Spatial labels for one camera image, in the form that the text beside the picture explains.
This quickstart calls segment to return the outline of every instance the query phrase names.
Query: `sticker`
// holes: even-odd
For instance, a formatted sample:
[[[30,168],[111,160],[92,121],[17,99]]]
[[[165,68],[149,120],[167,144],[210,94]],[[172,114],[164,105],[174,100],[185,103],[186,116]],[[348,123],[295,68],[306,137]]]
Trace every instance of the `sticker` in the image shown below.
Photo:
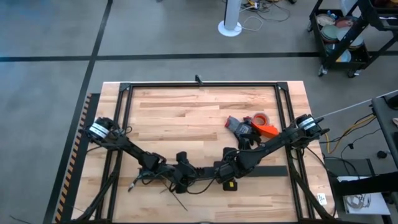
[[[94,127],[94,128],[100,130],[101,132],[103,132],[105,134],[109,133],[109,131],[106,128],[102,127],[101,125],[99,125],[97,123],[94,123],[93,125],[91,125],[91,127]]]
[[[96,123],[91,125],[90,131],[92,131],[95,134],[99,135],[101,138],[105,138],[108,135],[108,133],[109,133],[109,131],[107,129],[105,129],[104,127],[102,127],[101,125],[96,124]]]
[[[318,194],[318,201],[319,201],[319,204],[321,204],[321,205],[327,205],[328,204],[328,202],[326,201],[326,195],[324,193],[319,193]]]
[[[313,118],[308,118],[305,121],[301,122],[300,124],[298,124],[299,128],[303,128],[305,131],[309,128],[312,128],[315,126],[314,120]]]

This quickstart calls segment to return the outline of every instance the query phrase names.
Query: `white cable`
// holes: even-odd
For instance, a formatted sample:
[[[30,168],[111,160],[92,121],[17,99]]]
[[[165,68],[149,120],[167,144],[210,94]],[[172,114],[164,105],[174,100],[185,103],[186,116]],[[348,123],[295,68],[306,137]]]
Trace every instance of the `white cable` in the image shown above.
[[[243,12],[243,11],[248,10],[248,9],[251,9],[251,8],[254,8],[254,7],[253,7],[253,6],[250,6],[250,7],[247,7],[247,8],[245,8],[245,9],[240,10],[239,12]]]
[[[250,19],[250,18],[253,18],[253,19],[257,19],[258,21],[260,21],[260,27],[258,27],[257,29],[249,29],[249,28],[245,28],[244,27],[244,25],[245,25],[245,23]],[[242,29],[244,29],[244,30],[250,30],[250,31],[259,31],[260,29],[261,29],[261,27],[262,27],[262,25],[263,25],[264,23],[263,23],[263,21],[261,20],[261,19],[259,19],[258,17],[256,17],[256,16],[249,16],[243,23],[242,23]]]
[[[378,96],[377,98],[382,97],[382,96],[386,96],[386,95],[390,95],[391,93],[395,93],[395,92],[397,92],[397,91],[398,91],[398,90],[391,91],[391,92],[389,92],[389,93],[380,95],[380,96]],[[325,114],[325,115],[323,115],[323,116],[319,116],[318,118],[324,118],[324,117],[326,117],[326,116],[330,116],[330,115],[332,115],[332,114],[339,113],[339,112],[342,112],[342,111],[344,111],[344,110],[348,110],[348,109],[353,108],[353,107],[355,107],[355,106],[359,106],[359,105],[361,105],[361,104],[367,103],[367,102],[369,102],[369,101],[371,101],[371,100],[372,100],[372,99],[368,99],[368,100],[362,101],[362,102],[360,102],[360,103],[356,103],[356,104],[354,104],[354,105],[347,106],[346,108],[343,108],[343,109],[340,109],[340,110],[336,110],[336,111],[327,113],[327,114]]]
[[[240,10],[239,11],[239,13],[241,13],[241,12],[243,12],[243,11],[245,11],[245,10],[248,10],[248,9],[252,9],[252,8],[254,8],[254,6],[250,6],[250,7],[247,7],[247,8],[245,8],[245,9],[242,9],[242,10]],[[260,26],[257,28],[257,29],[249,29],[249,28],[245,28],[245,23],[249,20],[249,19],[251,19],[251,18],[254,18],[254,19],[257,19],[258,21],[260,21]],[[258,18],[258,17],[256,17],[256,16],[249,16],[243,23],[242,23],[242,25],[241,25],[241,28],[242,29],[244,29],[244,30],[249,30],[249,31],[253,31],[253,32],[256,32],[256,31],[259,31],[261,28],[262,28],[262,25],[263,25],[264,23],[263,23],[263,21],[260,19],[260,18]]]

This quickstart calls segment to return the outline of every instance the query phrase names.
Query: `gray floor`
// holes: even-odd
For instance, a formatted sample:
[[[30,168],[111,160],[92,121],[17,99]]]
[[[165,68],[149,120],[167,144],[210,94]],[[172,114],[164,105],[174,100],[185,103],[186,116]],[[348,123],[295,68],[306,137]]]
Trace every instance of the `gray floor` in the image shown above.
[[[323,7],[338,7],[337,2],[326,1]],[[229,39],[216,30],[224,10],[219,0],[114,0],[99,55],[314,52],[313,36],[305,28],[315,0],[279,4],[291,10],[289,20],[265,22],[259,32],[244,31]],[[105,0],[1,1],[0,57],[91,55],[105,5]],[[251,15],[242,13],[241,21]],[[273,9],[268,16],[280,19],[285,14]],[[364,36],[370,50],[391,38],[390,33],[372,27]],[[312,112],[321,116],[396,90],[397,59],[381,57],[354,79],[339,71],[318,78],[318,58],[101,61],[95,64],[88,92],[99,92],[105,81],[181,81],[193,80],[195,74],[204,80],[303,80]],[[87,65],[0,63],[1,223],[18,223],[10,215],[42,222]],[[337,137],[368,113],[367,104],[362,105],[329,116],[322,125],[331,129],[331,138]],[[377,128],[375,122],[341,145]],[[340,156],[341,150],[334,155]],[[377,173],[395,170],[391,158],[376,158],[378,150],[387,150],[381,133],[358,141],[344,157],[371,158]],[[380,221],[339,215],[347,220]]]

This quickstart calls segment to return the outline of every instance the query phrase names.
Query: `wooden tabletop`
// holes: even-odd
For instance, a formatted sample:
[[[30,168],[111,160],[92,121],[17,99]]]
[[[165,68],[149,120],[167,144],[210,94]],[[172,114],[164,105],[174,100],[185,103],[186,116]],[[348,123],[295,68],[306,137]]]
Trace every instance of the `wooden tabletop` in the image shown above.
[[[303,82],[288,82],[294,115],[311,113]],[[119,83],[104,83],[96,117],[113,118]],[[282,101],[287,117],[284,96]],[[280,121],[274,89],[270,87],[198,87],[198,88],[135,88],[129,115],[132,132],[130,140],[145,151],[156,152],[175,163],[175,155],[187,151],[196,167],[212,166],[222,157],[224,147],[237,147],[235,137],[224,124],[229,115],[241,119],[263,112],[280,131]],[[309,146],[322,158],[318,141]],[[87,154],[76,196],[73,218],[81,215],[100,189],[105,149]],[[326,172],[311,153],[304,155],[310,189],[317,196],[326,194],[326,210],[333,213],[334,201]],[[286,165],[284,149],[263,158],[262,166]],[[165,191],[160,182],[143,185],[140,182],[127,192],[137,177],[139,164],[123,154],[121,173],[114,210],[115,222],[294,222],[297,221],[289,177],[243,177],[238,179],[238,191],[225,192],[213,183],[203,194],[178,194],[178,199]],[[195,183],[191,192],[208,185]],[[303,193],[301,204],[305,217],[307,209]],[[105,198],[104,211],[107,211]]]

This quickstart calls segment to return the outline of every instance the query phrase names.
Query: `metal cart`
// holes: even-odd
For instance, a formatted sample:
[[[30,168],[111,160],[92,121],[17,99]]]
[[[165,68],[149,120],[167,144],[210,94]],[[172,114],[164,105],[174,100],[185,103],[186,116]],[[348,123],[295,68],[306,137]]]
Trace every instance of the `metal cart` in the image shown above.
[[[372,64],[380,55],[382,55],[388,48],[390,48],[396,41],[398,41],[398,19],[385,19],[388,17],[398,15],[398,9],[385,9],[376,8],[372,4],[372,0],[358,0],[358,2],[351,8],[347,16],[352,16],[353,11],[359,6],[361,10],[361,17],[354,24],[353,27],[347,32],[343,39],[336,44],[336,49],[329,55],[326,53],[325,43],[322,39],[321,29],[317,22],[317,15],[327,14],[328,11],[336,14],[338,17],[344,17],[343,12],[338,9],[319,9],[323,0],[318,0],[315,7],[310,14],[310,23],[308,24],[307,31],[313,31],[317,49],[322,58],[322,64],[319,68],[318,76],[326,75],[331,68],[345,69],[348,71],[347,76],[354,78]],[[390,30],[393,32],[393,38],[383,46],[379,51],[370,55],[365,44],[356,50],[350,51],[350,62],[337,62],[340,55],[348,49],[349,45],[362,33],[365,28],[371,25],[380,31]]]

